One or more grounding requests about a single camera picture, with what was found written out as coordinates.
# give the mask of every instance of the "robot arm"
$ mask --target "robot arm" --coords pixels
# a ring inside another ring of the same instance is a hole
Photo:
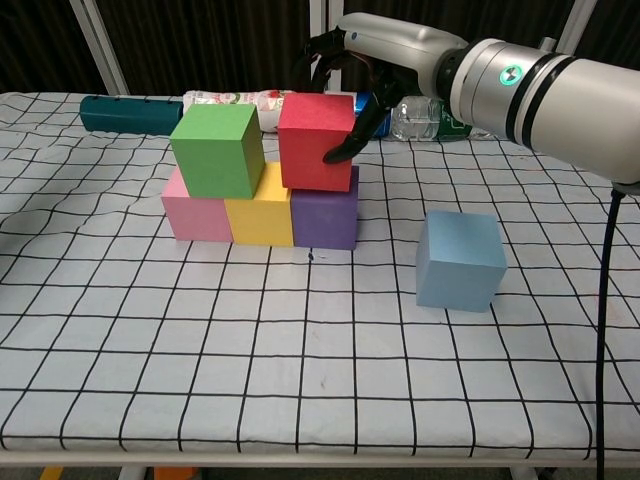
[[[487,39],[467,45],[441,30],[366,13],[345,15],[304,51],[318,62],[312,90],[350,57],[364,61],[371,99],[337,163],[364,148],[406,95],[442,99],[457,120],[619,184],[640,182],[640,72]]]

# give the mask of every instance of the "purple cube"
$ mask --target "purple cube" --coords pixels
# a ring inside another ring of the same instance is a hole
[[[291,194],[296,247],[353,250],[358,233],[358,167],[348,192],[294,190]]]

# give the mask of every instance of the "dark curtain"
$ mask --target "dark curtain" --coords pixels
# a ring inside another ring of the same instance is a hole
[[[292,88],[309,38],[302,0],[98,0],[133,94]]]
[[[68,0],[0,1],[0,92],[106,93]]]
[[[368,12],[428,25],[467,41],[500,38],[537,47],[542,37],[560,38],[573,0],[345,0],[345,13]],[[343,69],[342,89],[368,89],[359,62]]]
[[[640,70],[640,2],[598,2],[576,56]]]

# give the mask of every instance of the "green cube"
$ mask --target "green cube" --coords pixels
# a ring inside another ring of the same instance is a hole
[[[264,168],[255,105],[192,105],[170,140],[189,196],[253,198]]]

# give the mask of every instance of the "yellow cube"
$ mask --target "yellow cube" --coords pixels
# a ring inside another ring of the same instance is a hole
[[[267,163],[252,200],[225,199],[233,241],[293,246],[291,191],[282,186],[280,163]]]

